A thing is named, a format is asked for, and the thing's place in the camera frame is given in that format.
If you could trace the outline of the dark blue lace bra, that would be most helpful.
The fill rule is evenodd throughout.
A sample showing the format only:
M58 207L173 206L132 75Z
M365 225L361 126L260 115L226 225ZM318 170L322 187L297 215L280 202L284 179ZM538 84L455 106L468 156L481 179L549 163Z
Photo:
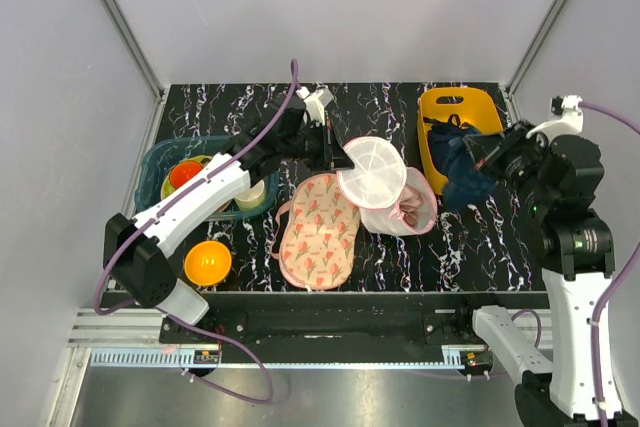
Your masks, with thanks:
M480 131L472 126L465 135L436 135L431 129L428 133L432 163L446 178L442 197L444 206L450 212L483 202L497 185L494 178L475 169L463 144L463 137L469 134L480 134Z

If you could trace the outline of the white mesh laundry bag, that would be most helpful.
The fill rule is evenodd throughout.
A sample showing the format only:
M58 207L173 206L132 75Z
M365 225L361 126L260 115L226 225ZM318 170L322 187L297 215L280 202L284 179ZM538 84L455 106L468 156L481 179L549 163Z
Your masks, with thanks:
M438 207L431 186L421 171L405 164L389 141L375 136L358 137L347 142L344 151L355 168L338 171L338 184L347 200L358 208L362 224L369 232L403 237L423 235L434 227ZM392 216L406 185L421 191L428 200L428 205L420 209L416 229Z

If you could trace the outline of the pink satin bra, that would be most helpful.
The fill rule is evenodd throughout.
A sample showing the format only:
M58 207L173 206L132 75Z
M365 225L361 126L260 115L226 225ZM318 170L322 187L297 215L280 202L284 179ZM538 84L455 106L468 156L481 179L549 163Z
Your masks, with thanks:
M392 216L400 219L412 229L416 229L420 220L420 209L428 205L427 198L418 189L406 185L394 207Z

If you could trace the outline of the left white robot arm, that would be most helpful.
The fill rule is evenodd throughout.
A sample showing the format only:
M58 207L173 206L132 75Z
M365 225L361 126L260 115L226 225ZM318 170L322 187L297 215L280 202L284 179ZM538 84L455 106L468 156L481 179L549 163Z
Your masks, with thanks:
M333 101L327 88L300 87L274 98L267 122L230 137L176 192L133 218L111 217L102 278L114 279L131 302L180 319L181 331L193 342L208 341L216 319L208 302L173 271L170 257L215 210L276 172L284 160L302 161L319 172L353 168L326 112Z

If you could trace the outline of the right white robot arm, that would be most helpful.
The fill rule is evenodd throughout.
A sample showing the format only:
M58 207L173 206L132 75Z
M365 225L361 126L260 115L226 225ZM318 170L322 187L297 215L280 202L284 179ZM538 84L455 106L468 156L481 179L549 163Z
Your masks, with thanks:
M477 171L504 182L531 218L531 239L549 302L553 357L527 341L507 311L490 305L454 318L466 343L481 339L515 384L525 426L636 426L612 372L606 305L614 283L614 242L592 209L604 177L601 152L579 135L504 132L465 137Z

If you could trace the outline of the navy blue bra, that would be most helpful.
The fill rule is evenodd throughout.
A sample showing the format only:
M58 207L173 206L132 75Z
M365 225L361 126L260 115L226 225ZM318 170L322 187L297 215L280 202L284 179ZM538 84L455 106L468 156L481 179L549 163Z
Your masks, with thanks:
M436 135L465 135L472 125L463 122L458 114L451 114L446 121L423 116L422 121L431 126Z

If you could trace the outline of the yellow plastic basket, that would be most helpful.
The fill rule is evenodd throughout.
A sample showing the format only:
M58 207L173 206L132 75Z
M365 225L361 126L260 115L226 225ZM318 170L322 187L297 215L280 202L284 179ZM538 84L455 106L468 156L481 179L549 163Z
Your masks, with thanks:
M483 90L471 87L436 87L419 99L417 134L424 175L436 195L441 195L447 178L434 166L428 145L429 119L447 122L453 116L456 125L468 123L483 134L503 129L503 123L492 98Z

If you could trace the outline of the orange plastic cup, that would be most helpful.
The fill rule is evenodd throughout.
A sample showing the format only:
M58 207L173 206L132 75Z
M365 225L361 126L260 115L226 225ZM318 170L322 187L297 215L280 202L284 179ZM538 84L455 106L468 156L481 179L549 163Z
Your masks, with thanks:
M201 172L203 166L194 160L184 160L169 172L169 184L178 189Z

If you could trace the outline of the orange plastic bowl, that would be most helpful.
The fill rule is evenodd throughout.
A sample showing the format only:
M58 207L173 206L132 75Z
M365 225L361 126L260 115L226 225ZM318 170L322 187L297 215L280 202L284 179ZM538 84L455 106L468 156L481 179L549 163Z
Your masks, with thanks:
M186 255L184 271L187 279L197 286L210 287L223 282L232 267L228 247L218 241L203 241Z

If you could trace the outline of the teal transparent plastic bin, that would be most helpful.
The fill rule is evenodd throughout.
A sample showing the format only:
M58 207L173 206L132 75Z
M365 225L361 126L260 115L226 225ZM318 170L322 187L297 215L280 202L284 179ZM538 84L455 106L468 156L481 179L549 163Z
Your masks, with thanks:
M180 162L202 156L212 157L230 139L228 135L185 137L164 140L154 145L143 157L141 173L135 192L137 212L145 211L163 198L164 185L168 182L170 171ZM262 215L275 202L279 191L280 174L278 171L265 178L266 197L258 206L241 210L234 200L228 206L212 212L206 222L240 221Z

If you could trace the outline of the green dotted plate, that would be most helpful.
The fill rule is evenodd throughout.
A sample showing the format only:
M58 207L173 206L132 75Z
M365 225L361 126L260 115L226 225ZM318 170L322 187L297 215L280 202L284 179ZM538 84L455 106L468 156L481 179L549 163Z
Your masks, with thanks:
M207 164L211 161L211 159L212 159L212 157L211 157L211 156L208 156L208 155L198 155L198 156L191 157L191 158L187 158L187 159L184 159L184 160L194 160L194 161L197 161L197 162L199 162L199 163L203 166L203 169L204 169L204 168L207 166ZM164 179L164 181L163 181L163 183L162 183L162 186L161 186L160 198L161 198L162 200L164 200L165 198L169 197L169 196L170 196L170 195L172 195L176 190L178 190L178 189L179 189L179 188L178 188L178 189L174 189L174 188L169 184L169 172L168 172L168 174L166 175L166 177L165 177L165 179Z

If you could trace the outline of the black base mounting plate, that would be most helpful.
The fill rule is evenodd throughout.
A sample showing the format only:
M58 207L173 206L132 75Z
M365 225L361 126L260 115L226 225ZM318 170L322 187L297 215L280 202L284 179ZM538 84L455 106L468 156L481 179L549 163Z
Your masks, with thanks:
M200 327L270 364L409 364L440 361L445 346L478 347L471 311L498 305L548 314L543 292L221 292L206 295Z

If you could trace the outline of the aluminium frame rail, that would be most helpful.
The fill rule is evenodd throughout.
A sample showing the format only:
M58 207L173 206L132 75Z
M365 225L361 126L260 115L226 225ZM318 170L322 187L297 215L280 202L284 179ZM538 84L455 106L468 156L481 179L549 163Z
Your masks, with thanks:
M124 47L129 53L129 56L134 62L146 87L151 92L153 98L158 101L164 93L164 87L154 72L147 56L144 54L140 43L136 39L136 36L126 19L123 10L121 9L118 0L100 0L100 2Z

